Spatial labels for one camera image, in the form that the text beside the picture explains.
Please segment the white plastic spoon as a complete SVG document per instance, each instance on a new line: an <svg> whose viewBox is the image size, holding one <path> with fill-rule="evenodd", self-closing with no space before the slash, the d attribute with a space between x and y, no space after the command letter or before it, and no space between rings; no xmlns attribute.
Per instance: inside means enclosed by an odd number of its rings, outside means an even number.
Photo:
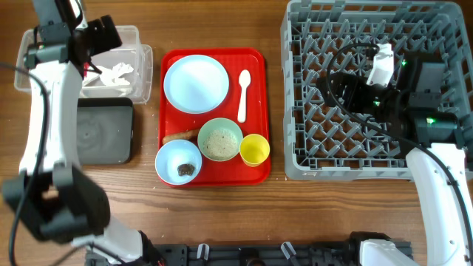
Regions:
<svg viewBox="0 0 473 266"><path fill-rule="evenodd" d="M239 123L244 123L246 120L247 108L247 89L251 84L251 74L247 69L241 71L239 75L239 85L241 87L241 96L239 101L239 108L237 113L237 120Z"/></svg>

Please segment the yellow cup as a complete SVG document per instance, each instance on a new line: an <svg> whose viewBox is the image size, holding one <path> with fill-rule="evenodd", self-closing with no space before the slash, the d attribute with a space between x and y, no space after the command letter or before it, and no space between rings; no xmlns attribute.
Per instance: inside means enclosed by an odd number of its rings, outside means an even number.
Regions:
<svg viewBox="0 0 473 266"><path fill-rule="evenodd" d="M242 139L239 154L247 166L257 167L269 158L270 144L260 134L249 134Z"/></svg>

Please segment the light blue plate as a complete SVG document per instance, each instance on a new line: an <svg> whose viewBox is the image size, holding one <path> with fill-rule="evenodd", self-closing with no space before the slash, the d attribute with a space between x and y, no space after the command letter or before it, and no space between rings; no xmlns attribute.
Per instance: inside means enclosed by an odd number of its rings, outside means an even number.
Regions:
<svg viewBox="0 0 473 266"><path fill-rule="evenodd" d="M224 66L207 55L188 55L173 63L164 76L169 103L181 112L203 114L217 108L229 91Z"/></svg>

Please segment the green bowl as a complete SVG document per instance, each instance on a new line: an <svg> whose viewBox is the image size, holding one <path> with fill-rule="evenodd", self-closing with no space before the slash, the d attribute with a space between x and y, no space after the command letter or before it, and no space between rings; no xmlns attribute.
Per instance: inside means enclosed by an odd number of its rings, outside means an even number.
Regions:
<svg viewBox="0 0 473 266"><path fill-rule="evenodd" d="M231 158L231 159L233 159L239 153L239 147L240 147L240 143L242 142L242 139L243 139L243 133L242 133L242 130L240 129L240 127L235 122L233 122L232 120L230 120L228 118L223 118L223 117L214 118L212 120L209 120L207 123L205 123L202 126L202 128L200 129L199 134L197 136L197 143L198 143L199 150L202 152L202 154L206 158L208 158L209 160L212 160L206 154L203 146L204 146L204 141L207 138L208 134L210 132L212 132L213 130L215 130L215 129L228 129L229 131L233 132L234 135L236 136L237 142L238 142L237 143L238 147L237 147L236 154Z"/></svg>

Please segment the white rice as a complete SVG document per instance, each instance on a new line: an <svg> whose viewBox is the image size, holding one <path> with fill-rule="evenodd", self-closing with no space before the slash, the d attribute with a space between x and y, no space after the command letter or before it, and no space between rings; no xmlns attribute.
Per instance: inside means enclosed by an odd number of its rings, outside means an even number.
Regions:
<svg viewBox="0 0 473 266"><path fill-rule="evenodd" d="M237 138L228 129L215 129L204 141L204 150L212 160L229 160L237 152Z"/></svg>

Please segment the brown sausage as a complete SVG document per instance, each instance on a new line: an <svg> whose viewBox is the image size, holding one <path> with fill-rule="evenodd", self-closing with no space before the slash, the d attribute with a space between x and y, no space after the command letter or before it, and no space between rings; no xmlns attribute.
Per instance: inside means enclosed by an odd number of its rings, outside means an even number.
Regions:
<svg viewBox="0 0 473 266"><path fill-rule="evenodd" d="M192 129L185 132L179 132L175 134L167 135L163 138L163 145L173 140L190 140L199 134L199 129Z"/></svg>

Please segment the light blue bowl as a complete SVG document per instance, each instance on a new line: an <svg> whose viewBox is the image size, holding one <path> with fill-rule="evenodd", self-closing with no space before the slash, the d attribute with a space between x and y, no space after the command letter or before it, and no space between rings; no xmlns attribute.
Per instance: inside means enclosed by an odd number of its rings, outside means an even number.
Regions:
<svg viewBox="0 0 473 266"><path fill-rule="evenodd" d="M190 163L195 166L192 176L179 176L177 167ZM173 140L163 145L155 158L155 170L168 185L185 185L194 180L203 166L203 157L195 144L188 140Z"/></svg>

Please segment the dark food scrap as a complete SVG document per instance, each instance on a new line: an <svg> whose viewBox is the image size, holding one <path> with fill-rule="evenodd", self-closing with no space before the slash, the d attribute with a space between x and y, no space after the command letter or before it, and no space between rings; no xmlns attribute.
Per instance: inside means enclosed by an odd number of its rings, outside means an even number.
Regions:
<svg viewBox="0 0 473 266"><path fill-rule="evenodd" d="M190 163L182 164L177 167L177 172L180 177L192 176L195 172L195 166Z"/></svg>

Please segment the red snack wrapper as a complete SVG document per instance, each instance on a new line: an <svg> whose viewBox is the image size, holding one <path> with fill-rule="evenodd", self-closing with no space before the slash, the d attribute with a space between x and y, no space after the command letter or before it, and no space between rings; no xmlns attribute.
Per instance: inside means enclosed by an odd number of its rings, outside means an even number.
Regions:
<svg viewBox="0 0 473 266"><path fill-rule="evenodd" d="M84 64L84 78L87 77L88 71L89 71L89 64L88 64L88 63L85 63L85 64Z"/></svg>

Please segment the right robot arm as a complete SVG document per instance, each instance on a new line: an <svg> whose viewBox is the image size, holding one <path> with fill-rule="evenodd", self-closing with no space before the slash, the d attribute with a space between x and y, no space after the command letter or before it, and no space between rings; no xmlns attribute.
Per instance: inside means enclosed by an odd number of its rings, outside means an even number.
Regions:
<svg viewBox="0 0 473 266"><path fill-rule="evenodd" d="M472 264L472 200L466 182L465 138L456 115L438 111L444 64L414 53L401 62L375 60L368 78L329 66L318 82L325 103L398 141L415 182L430 265Z"/></svg>

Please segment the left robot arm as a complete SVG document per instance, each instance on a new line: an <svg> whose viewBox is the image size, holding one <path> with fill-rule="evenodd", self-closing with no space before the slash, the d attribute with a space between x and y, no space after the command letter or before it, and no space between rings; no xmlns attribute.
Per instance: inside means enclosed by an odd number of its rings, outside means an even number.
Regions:
<svg viewBox="0 0 473 266"><path fill-rule="evenodd" d="M1 193L40 242L74 244L116 265L147 265L153 246L146 236L115 219L106 192L81 170L77 108L83 79L95 71L92 57L122 42L109 16L85 19L80 1L35 1L39 23L16 72L31 83L27 145L18 176Z"/></svg>

